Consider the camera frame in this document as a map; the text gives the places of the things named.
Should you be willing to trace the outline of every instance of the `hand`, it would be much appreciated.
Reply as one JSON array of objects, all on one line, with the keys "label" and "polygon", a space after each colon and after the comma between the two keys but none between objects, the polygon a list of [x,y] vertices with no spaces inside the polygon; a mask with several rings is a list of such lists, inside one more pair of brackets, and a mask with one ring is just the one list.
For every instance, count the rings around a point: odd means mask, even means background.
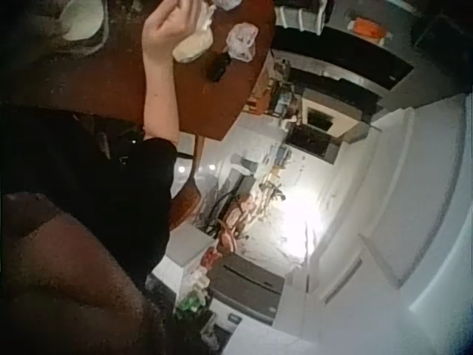
[{"label": "hand", "polygon": [[142,45],[145,69],[172,64],[172,51],[196,28],[202,0],[163,0],[146,19]]}]

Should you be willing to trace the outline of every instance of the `clutter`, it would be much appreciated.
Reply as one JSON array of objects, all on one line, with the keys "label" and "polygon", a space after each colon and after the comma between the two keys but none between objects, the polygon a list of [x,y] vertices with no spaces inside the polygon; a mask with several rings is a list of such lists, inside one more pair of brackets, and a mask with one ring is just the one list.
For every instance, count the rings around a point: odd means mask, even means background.
[{"label": "clutter", "polygon": [[258,27],[244,22],[236,24],[227,37],[228,54],[240,61],[252,61],[255,55],[255,38]]},{"label": "clutter", "polygon": [[242,0],[214,0],[214,4],[225,11],[234,9],[242,3]]},{"label": "clutter", "polygon": [[176,61],[180,63],[193,61],[199,58],[214,43],[210,25],[215,8],[215,5],[208,6],[205,1],[202,2],[195,32],[180,42],[172,52]]}]

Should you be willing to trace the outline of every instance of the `red object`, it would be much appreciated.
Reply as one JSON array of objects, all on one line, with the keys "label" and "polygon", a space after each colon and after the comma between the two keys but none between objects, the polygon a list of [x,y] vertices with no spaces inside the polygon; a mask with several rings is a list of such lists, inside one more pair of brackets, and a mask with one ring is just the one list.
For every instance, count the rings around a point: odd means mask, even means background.
[{"label": "red object", "polygon": [[213,246],[211,246],[202,256],[200,265],[207,270],[211,270],[214,267],[215,262],[221,257],[222,255]]}]

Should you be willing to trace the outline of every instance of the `light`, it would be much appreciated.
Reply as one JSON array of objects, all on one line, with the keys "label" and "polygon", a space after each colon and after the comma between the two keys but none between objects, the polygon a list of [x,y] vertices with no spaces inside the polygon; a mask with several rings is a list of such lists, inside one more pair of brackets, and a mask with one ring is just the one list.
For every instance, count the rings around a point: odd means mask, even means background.
[{"label": "light", "polygon": [[298,186],[284,190],[284,193],[286,201],[278,207],[284,214],[282,233],[286,242],[282,248],[288,254],[303,259],[306,252],[309,255],[313,253],[316,243],[314,232],[317,232],[320,221],[316,197],[311,190]]}]

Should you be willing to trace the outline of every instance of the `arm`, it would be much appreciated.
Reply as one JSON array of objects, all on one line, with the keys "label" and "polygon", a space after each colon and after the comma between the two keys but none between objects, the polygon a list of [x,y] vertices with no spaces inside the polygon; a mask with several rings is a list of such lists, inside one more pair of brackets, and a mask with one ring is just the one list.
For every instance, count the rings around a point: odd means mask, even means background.
[{"label": "arm", "polygon": [[172,51],[195,31],[201,4],[202,0],[163,0],[145,22],[145,139],[163,138],[174,144],[179,141]]}]

